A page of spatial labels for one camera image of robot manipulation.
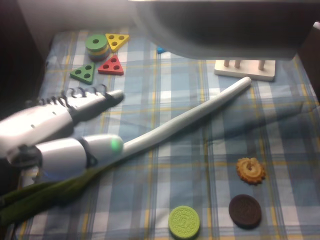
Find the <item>stacked round block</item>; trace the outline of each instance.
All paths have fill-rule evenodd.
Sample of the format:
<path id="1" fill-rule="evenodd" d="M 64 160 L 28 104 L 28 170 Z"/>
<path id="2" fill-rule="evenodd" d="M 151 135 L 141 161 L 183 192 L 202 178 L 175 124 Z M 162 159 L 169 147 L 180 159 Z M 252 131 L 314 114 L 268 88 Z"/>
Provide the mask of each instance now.
<path id="1" fill-rule="evenodd" d="M 103 61 L 110 54 L 107 38 L 102 34 L 95 34 L 88 37 L 85 41 L 85 47 L 89 58 L 93 62 Z"/>

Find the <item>golden brown cookie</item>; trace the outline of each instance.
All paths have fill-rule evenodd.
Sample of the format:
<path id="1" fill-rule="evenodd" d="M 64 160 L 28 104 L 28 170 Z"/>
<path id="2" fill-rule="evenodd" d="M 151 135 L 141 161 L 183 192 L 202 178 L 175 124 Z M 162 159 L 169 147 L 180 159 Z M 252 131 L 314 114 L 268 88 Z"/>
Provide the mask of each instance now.
<path id="1" fill-rule="evenodd" d="M 264 167 L 255 157 L 239 159 L 236 163 L 236 172 L 248 184 L 259 184 L 266 176 Z"/>

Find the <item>checkered cloth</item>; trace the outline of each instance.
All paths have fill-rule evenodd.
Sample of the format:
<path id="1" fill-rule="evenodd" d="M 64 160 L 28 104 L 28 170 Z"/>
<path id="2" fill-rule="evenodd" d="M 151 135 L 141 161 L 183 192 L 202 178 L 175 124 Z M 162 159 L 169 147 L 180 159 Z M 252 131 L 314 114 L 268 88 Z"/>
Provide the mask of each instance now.
<path id="1" fill-rule="evenodd" d="M 74 136 L 116 134 L 127 142 L 213 98 L 238 78 L 214 74 L 214 60 L 194 60 L 157 46 L 137 29 L 118 52 L 123 76 L 98 74 L 94 84 L 122 90 L 122 104 L 80 123 Z M 87 87 L 69 73 L 90 63 L 85 40 L 93 32 L 62 32 L 48 56 L 41 97 Z M 170 211 L 181 205 L 200 217 L 199 239 L 320 239 L 319 104 L 296 56 L 276 62 L 274 82 L 252 87 L 197 125 L 106 172 L 65 208 L 54 207 L 16 228 L 23 240 L 171 239 Z M 240 180 L 236 162 L 256 157 L 266 178 Z M 261 205 L 254 230 L 232 222 L 238 194 Z"/>

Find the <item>yellow triangle block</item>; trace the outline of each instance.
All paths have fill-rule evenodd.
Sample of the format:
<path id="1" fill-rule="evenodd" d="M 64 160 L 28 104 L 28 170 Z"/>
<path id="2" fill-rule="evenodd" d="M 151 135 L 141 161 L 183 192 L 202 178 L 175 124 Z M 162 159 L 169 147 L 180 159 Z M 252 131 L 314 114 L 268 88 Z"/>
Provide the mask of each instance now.
<path id="1" fill-rule="evenodd" d="M 108 40 L 109 46 L 113 53 L 118 51 L 118 49 L 121 48 L 130 39 L 130 36 L 126 34 L 107 33 L 105 37 Z"/>

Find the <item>glowing green led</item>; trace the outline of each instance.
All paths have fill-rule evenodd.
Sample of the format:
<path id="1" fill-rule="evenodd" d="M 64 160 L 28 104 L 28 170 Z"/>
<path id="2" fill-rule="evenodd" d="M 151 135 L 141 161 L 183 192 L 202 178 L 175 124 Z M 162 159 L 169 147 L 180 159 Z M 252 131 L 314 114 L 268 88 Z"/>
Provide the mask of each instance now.
<path id="1" fill-rule="evenodd" d="M 111 149 L 115 152 L 121 152 L 122 148 L 124 146 L 124 143 L 122 141 L 119 141 L 119 139 L 113 138 L 111 140 Z"/>

